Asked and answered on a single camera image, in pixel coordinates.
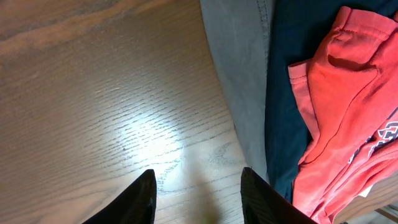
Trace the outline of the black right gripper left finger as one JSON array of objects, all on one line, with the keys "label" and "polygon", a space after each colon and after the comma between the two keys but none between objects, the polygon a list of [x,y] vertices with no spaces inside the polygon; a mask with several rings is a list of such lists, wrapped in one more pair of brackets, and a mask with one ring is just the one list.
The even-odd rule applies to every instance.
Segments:
[{"label": "black right gripper left finger", "polygon": [[153,169],[147,169],[109,205],[83,224],[153,224],[157,184]]}]

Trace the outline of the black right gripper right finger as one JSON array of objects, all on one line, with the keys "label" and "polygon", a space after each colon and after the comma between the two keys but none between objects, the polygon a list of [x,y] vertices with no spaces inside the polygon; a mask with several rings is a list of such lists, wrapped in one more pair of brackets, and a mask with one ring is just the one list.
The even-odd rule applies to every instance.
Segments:
[{"label": "black right gripper right finger", "polygon": [[241,174],[241,201],[245,224],[316,224],[250,167]]}]

